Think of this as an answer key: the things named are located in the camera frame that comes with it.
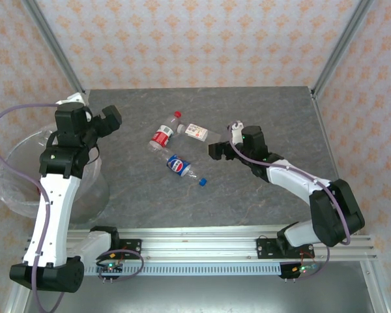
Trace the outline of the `clear bottle with white label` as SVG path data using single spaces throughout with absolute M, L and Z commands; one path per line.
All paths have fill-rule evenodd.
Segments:
M 177 132 L 179 134 L 184 134 L 190 138 L 196 139 L 203 143 L 212 144 L 220 141 L 222 135 L 207 128 L 190 123 L 188 125 L 180 124 L 177 127 Z

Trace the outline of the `clear blue-capped cola bottle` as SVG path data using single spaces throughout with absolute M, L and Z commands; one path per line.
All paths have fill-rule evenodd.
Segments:
M 207 179 L 201 171 L 193 167 L 193 164 L 185 160 L 173 151 L 162 148 L 154 150 L 156 156 L 166 165 L 166 167 L 179 177 L 191 179 L 200 186 L 207 184 Z

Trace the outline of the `clear red-capped cola bottle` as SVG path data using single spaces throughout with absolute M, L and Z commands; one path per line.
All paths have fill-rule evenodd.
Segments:
M 172 115 L 169 115 L 164 122 L 160 124 L 148 144 L 149 151 L 153 152 L 166 147 L 171 137 L 177 133 L 180 119 L 181 112 L 175 111 Z

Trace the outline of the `small circuit board with LEDs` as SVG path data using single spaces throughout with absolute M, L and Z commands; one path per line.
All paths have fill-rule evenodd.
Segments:
M 98 272 L 101 275 L 117 274 L 123 272 L 123 265 L 114 261 L 109 263 L 98 262 L 96 266 Z
M 296 267 L 293 267 L 291 270 L 293 273 L 299 272 L 299 273 L 305 273 L 306 271 L 316 269 L 317 265 L 315 263 L 308 264 L 308 265 L 299 265 Z

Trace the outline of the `aluminium frame post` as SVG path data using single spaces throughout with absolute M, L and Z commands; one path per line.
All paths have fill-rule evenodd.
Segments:
M 373 2 L 374 0 L 359 0 L 343 32 L 335 44 L 328 61 L 325 63 L 316 83 L 310 89 L 312 99 L 317 99 L 318 96 L 323 92 L 325 85 L 333 75 L 338 63 L 341 61 L 343 54 L 349 47 Z
M 85 93 L 74 69 L 36 0 L 21 0 L 73 90 Z

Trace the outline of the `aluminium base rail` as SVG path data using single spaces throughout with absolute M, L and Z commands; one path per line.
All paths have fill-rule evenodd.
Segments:
M 276 237 L 284 225 L 217 226 L 198 228 L 120 229 L 120 238 L 141 239 L 141 255 L 149 262 L 259 262 L 256 239 Z M 86 238 L 87 230 L 69 230 L 67 248 Z M 378 255 L 369 235 L 353 235 L 351 244 L 330 248 L 330 261 L 375 261 Z

